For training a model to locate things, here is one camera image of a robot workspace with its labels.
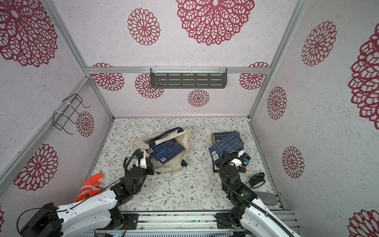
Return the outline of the blue grid cover book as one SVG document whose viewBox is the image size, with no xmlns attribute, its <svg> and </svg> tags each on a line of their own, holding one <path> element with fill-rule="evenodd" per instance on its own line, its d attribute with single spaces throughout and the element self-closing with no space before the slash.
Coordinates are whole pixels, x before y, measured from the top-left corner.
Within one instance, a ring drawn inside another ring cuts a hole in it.
<svg viewBox="0 0 379 237">
<path fill-rule="evenodd" d="M 221 141 L 222 144 L 230 144 L 233 143 L 236 140 L 236 135 L 240 135 L 239 132 L 233 131 L 233 132 L 220 132 L 220 133 L 213 133 L 214 139 L 216 144 Z"/>
</svg>

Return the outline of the cream canvas tote bag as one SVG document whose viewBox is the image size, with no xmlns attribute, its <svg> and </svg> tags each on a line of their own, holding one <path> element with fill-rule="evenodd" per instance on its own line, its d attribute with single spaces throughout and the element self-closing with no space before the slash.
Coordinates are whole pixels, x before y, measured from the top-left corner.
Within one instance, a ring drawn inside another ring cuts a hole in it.
<svg viewBox="0 0 379 237">
<path fill-rule="evenodd" d="M 176 173 L 187 168 L 186 161 L 191 140 L 191 130 L 175 127 L 165 132 L 134 141 L 146 152 L 156 173 Z"/>
</svg>

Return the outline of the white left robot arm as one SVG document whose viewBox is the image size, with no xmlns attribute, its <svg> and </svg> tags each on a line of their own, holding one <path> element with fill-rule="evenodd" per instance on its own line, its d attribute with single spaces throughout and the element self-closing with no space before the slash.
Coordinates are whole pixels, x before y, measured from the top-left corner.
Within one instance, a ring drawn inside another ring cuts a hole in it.
<svg viewBox="0 0 379 237">
<path fill-rule="evenodd" d="M 119 206 L 138 194 L 148 175 L 154 175 L 151 162 L 125 170 L 118 183 L 83 201 L 55 206 L 50 202 L 40 208 L 17 232 L 22 237 L 74 237 L 84 232 L 115 229 L 122 225 Z"/>
</svg>

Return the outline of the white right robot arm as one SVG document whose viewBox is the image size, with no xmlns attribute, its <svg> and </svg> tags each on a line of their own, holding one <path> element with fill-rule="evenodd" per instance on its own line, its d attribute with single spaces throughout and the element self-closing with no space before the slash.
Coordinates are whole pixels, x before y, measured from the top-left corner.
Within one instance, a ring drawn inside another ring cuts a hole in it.
<svg viewBox="0 0 379 237">
<path fill-rule="evenodd" d="M 216 213 L 218 228 L 245 229 L 245 235 L 253 234 L 256 237 L 298 237 L 298 233 L 270 211 L 258 195 L 241 181 L 238 170 L 248 165 L 249 156 L 244 151 L 238 154 L 224 151 L 222 158 L 218 174 L 222 190 L 233 208 L 228 213 Z"/>
</svg>

